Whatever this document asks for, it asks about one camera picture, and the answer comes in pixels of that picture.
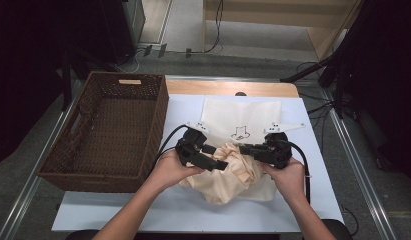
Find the brown wicker basket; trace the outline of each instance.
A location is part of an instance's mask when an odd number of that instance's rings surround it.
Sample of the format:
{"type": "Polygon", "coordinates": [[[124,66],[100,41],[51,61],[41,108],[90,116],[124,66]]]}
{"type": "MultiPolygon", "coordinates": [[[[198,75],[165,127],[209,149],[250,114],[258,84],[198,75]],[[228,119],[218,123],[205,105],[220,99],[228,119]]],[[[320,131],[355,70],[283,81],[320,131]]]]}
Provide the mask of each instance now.
{"type": "Polygon", "coordinates": [[[37,175],[65,191],[135,192],[162,140],[163,75],[90,74],[37,175]]]}

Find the wooden panel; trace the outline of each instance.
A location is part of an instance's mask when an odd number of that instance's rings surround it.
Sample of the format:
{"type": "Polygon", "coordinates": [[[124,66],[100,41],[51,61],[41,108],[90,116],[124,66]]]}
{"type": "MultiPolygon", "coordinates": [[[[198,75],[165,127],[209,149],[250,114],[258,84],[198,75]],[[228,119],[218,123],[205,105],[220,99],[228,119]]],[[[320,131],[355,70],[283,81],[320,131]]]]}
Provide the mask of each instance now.
{"type": "Polygon", "coordinates": [[[345,8],[342,15],[327,19],[327,21],[332,22],[332,27],[307,28],[308,36],[319,60],[323,60],[329,55],[330,48],[339,38],[343,29],[348,28],[352,24],[351,22],[355,20],[361,0],[354,1],[354,5],[345,8]]]}
{"type": "MultiPolygon", "coordinates": [[[[215,20],[219,2],[204,0],[206,20],[215,20]]],[[[332,19],[345,18],[345,10],[349,13],[354,2],[355,0],[224,0],[222,21],[333,27],[332,19]]]]}
{"type": "Polygon", "coordinates": [[[299,97],[291,83],[257,83],[197,80],[167,80],[170,94],[200,94],[234,96],[244,92],[251,97],[299,97]]]}
{"type": "Polygon", "coordinates": [[[142,43],[158,44],[161,42],[170,6],[171,0],[143,1],[147,21],[140,36],[142,43]]]}

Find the beige cloth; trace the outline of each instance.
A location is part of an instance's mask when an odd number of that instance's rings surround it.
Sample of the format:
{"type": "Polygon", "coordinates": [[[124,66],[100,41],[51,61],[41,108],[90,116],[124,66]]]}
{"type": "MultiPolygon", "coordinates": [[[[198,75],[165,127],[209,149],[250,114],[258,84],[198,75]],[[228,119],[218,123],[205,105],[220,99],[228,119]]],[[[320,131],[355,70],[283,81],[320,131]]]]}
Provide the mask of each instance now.
{"type": "Polygon", "coordinates": [[[187,177],[180,185],[202,192],[205,200],[212,204],[225,204],[236,196],[257,201],[274,198],[275,184],[264,174],[259,162],[240,154],[239,148],[232,143],[224,144],[214,155],[208,156],[229,164],[224,171],[206,171],[187,177]]]}

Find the white paper sheet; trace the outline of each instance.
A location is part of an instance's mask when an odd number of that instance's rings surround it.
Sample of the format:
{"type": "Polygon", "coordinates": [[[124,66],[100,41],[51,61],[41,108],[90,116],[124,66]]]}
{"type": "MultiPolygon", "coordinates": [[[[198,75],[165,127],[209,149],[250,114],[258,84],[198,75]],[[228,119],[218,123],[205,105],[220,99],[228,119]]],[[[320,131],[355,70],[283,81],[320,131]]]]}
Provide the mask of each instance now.
{"type": "MultiPolygon", "coordinates": [[[[300,98],[206,96],[236,101],[281,101],[282,123],[305,123],[287,132],[290,141],[306,154],[311,178],[311,205],[321,218],[343,222],[326,167],[320,154],[305,106],[300,98]]],[[[177,126],[199,121],[205,96],[170,95],[164,138],[177,126]]],[[[169,141],[174,146],[184,131],[169,141]]],[[[301,156],[293,150],[293,156],[301,156]]],[[[53,231],[100,229],[128,201],[132,194],[66,192],[53,231]]],[[[299,232],[288,205],[277,192],[273,201],[255,202],[242,198],[226,205],[208,204],[201,193],[178,185],[164,191],[149,209],[140,231],[198,233],[299,232]]]]}
{"type": "Polygon", "coordinates": [[[207,144],[220,147],[227,142],[261,144],[264,129],[280,123],[280,101],[239,102],[205,98],[201,122],[211,131],[207,144]]]}

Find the gray floor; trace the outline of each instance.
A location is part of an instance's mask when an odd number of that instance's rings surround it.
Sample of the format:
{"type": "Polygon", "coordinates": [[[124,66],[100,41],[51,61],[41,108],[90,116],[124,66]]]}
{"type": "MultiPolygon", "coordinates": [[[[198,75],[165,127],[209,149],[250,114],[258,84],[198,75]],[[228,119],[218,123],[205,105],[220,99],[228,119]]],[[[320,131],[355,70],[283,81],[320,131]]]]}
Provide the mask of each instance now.
{"type": "MultiPolygon", "coordinates": [[[[133,58],[119,67],[128,72],[138,69],[137,71],[142,73],[261,78],[261,81],[277,81],[279,78],[293,75],[302,62],[310,60],[306,57],[307,53],[304,55],[300,52],[290,52],[288,57],[282,56],[282,54],[279,54],[278,57],[267,57],[260,54],[246,57],[241,53],[245,54],[247,51],[242,52],[241,49],[237,49],[236,54],[201,54],[192,55],[190,58],[186,58],[182,53],[167,52],[159,58],[158,53],[153,51],[145,57],[140,53],[137,55],[137,60],[133,58]]],[[[313,74],[308,76],[308,79],[311,80],[297,82],[299,92],[321,97],[321,89],[315,80],[317,77],[316,74],[313,74]]],[[[307,109],[313,109],[323,104],[323,100],[305,96],[303,99],[307,109]]],[[[20,147],[8,159],[0,163],[0,230],[59,117],[61,104],[62,98],[60,97],[33,127],[20,147]]],[[[348,132],[361,161],[389,216],[397,239],[411,239],[411,180],[400,172],[379,170],[374,161],[374,153],[359,125],[349,117],[343,121],[348,127],[348,132]]],[[[332,119],[327,117],[324,128],[323,121],[320,120],[315,128],[315,135],[323,149],[323,157],[338,203],[344,213],[345,223],[351,232],[355,231],[357,223],[352,215],[343,209],[352,211],[357,217],[359,231],[354,239],[382,239],[332,119]]],[[[65,239],[68,233],[50,231],[62,196],[61,190],[41,180],[14,239],[65,239]]],[[[301,238],[299,234],[283,234],[281,239],[299,240],[301,238]]]]}

